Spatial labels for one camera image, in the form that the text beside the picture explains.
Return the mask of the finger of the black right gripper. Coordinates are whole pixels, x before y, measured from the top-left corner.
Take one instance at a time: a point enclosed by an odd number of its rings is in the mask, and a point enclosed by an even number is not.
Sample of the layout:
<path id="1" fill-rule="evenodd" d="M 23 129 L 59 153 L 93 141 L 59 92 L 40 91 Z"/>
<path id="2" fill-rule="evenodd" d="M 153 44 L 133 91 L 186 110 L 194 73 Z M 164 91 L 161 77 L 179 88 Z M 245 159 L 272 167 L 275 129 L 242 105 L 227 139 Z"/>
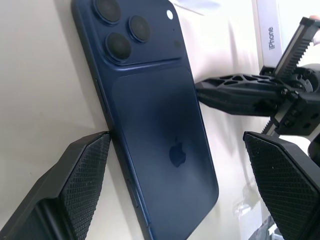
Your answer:
<path id="1" fill-rule="evenodd" d="M 272 76 L 234 74 L 195 84 L 198 100 L 231 115 L 270 117 L 284 101 L 286 85 Z"/>

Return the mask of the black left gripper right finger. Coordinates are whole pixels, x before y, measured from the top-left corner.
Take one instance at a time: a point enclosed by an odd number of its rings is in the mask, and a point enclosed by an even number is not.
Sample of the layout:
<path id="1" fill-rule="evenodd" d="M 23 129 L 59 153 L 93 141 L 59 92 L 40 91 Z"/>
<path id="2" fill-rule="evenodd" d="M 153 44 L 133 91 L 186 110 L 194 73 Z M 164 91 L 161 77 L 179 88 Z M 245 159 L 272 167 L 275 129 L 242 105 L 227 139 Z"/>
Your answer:
<path id="1" fill-rule="evenodd" d="M 243 141 L 260 196 L 284 240 L 320 240 L 320 167 L 281 138 L 246 131 Z"/>

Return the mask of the white iPhone box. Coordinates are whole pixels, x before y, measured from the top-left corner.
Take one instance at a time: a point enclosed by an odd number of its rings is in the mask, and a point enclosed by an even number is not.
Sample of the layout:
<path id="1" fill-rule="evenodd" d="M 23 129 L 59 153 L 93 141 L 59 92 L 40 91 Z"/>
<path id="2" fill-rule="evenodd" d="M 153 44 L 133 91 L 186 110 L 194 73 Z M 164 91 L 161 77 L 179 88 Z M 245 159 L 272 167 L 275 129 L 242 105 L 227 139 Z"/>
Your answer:
<path id="1" fill-rule="evenodd" d="M 320 0 L 252 0 L 259 66 L 276 67 L 303 17 L 320 17 Z"/>

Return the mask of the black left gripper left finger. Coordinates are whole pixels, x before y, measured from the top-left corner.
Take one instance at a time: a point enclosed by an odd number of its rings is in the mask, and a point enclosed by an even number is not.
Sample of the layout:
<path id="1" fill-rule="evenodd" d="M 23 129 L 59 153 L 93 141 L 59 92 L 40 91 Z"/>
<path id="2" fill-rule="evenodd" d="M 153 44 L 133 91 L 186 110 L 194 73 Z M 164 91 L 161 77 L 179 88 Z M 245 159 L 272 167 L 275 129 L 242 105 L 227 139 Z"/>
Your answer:
<path id="1" fill-rule="evenodd" d="M 85 240 L 102 191 L 111 137 L 72 142 L 33 185 L 0 230 L 0 240 Z"/>

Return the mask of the dark blue smartphone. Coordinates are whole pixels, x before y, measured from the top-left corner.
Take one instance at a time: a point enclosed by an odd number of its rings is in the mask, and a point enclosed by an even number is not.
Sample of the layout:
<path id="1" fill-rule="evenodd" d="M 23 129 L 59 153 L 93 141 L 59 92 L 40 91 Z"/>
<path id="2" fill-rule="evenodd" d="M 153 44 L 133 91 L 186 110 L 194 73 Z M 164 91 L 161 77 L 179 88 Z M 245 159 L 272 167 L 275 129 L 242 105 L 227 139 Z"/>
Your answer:
<path id="1" fill-rule="evenodd" d="M 175 7 L 71 0 L 113 146 L 146 240 L 187 240 L 219 186 Z"/>

